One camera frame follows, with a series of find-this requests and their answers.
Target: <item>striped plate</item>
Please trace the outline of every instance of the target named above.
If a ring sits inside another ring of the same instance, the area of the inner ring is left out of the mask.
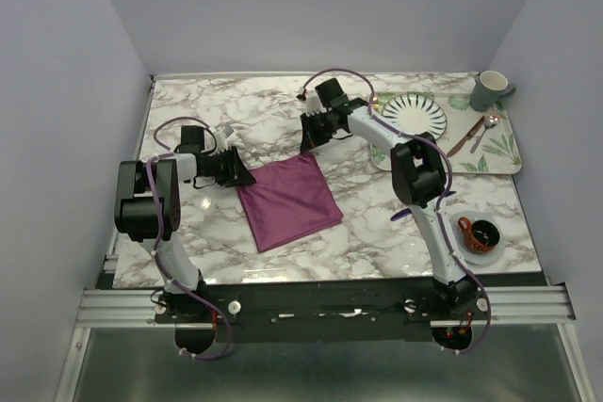
[[[420,94],[402,94],[383,106],[382,115],[402,131],[429,132],[437,140],[446,131],[448,120],[442,107]]]

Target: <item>utensil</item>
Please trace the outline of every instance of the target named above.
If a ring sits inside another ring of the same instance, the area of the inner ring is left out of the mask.
[[[484,71],[475,77],[475,87],[469,97],[469,105],[476,112],[485,112],[505,96],[515,93],[515,85],[510,84],[500,72]]]
[[[461,150],[461,148],[465,145],[465,143],[470,140],[471,138],[473,138],[478,131],[481,128],[481,125],[483,124],[483,122],[485,121],[486,117],[481,117],[478,122],[476,122],[473,127],[471,129],[469,129],[469,132],[467,132],[463,138],[461,138],[461,140],[459,140],[459,142],[454,145],[454,147],[448,151],[448,154],[446,154],[446,157],[452,157],[454,154],[456,154],[458,151]]]
[[[494,115],[490,115],[486,119],[486,121],[483,122],[483,133],[478,137],[477,140],[475,140],[475,144],[471,147],[471,151],[469,151],[470,153],[474,153],[478,149],[478,146],[480,146],[480,143],[481,143],[481,139],[483,138],[483,136],[486,135],[486,132],[488,132],[490,129],[492,129],[497,124],[498,124],[498,117],[496,117]]]
[[[463,232],[464,244],[474,253],[485,254],[500,242],[498,228],[488,220],[471,223],[467,217],[460,217],[458,225]]]
[[[429,132],[436,140],[444,134],[448,126],[448,119],[442,107],[417,93],[402,94],[390,99],[383,106],[381,114],[405,132]]]

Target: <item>purple cloth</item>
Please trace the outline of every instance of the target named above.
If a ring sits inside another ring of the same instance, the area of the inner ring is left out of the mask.
[[[251,172],[257,183],[237,190],[260,253],[341,223],[343,214],[313,154]]]

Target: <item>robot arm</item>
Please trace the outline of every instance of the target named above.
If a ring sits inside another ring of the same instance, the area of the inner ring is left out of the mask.
[[[305,152],[327,143],[336,131],[365,138],[381,150],[390,150],[392,161],[392,184],[402,203],[410,206],[432,258],[433,277],[443,292],[456,294],[460,287],[468,299],[468,293],[477,288],[450,255],[446,239],[437,222],[436,199],[444,191],[446,176],[439,154],[431,147],[415,140],[399,137],[394,132],[372,120],[366,109],[367,102],[356,98],[350,100],[336,79],[328,80],[316,87],[317,99],[308,99],[307,111],[301,115],[303,136],[301,151]],[[421,137],[434,142],[429,134]],[[442,213],[447,236],[454,238],[448,216]],[[454,251],[458,244],[452,240]]]
[[[218,153],[203,152],[203,128],[183,126],[182,143],[178,153],[154,162],[152,166],[155,186],[161,202],[164,233],[156,251],[165,271],[189,290],[195,290],[201,272],[188,258],[181,235],[179,183],[189,183],[196,177],[214,177],[224,186],[254,184],[235,147],[226,149],[225,139]],[[140,242],[152,256],[158,234],[157,211],[149,180],[140,161],[120,163],[115,200],[115,225],[120,233],[127,233],[133,241]],[[162,273],[166,292],[181,294]]]

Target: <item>gray mug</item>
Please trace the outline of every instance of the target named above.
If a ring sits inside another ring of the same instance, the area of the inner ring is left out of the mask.
[[[513,93],[515,85],[510,84],[504,75],[496,71],[484,71],[475,78],[469,105],[476,112],[485,112],[500,98]]]

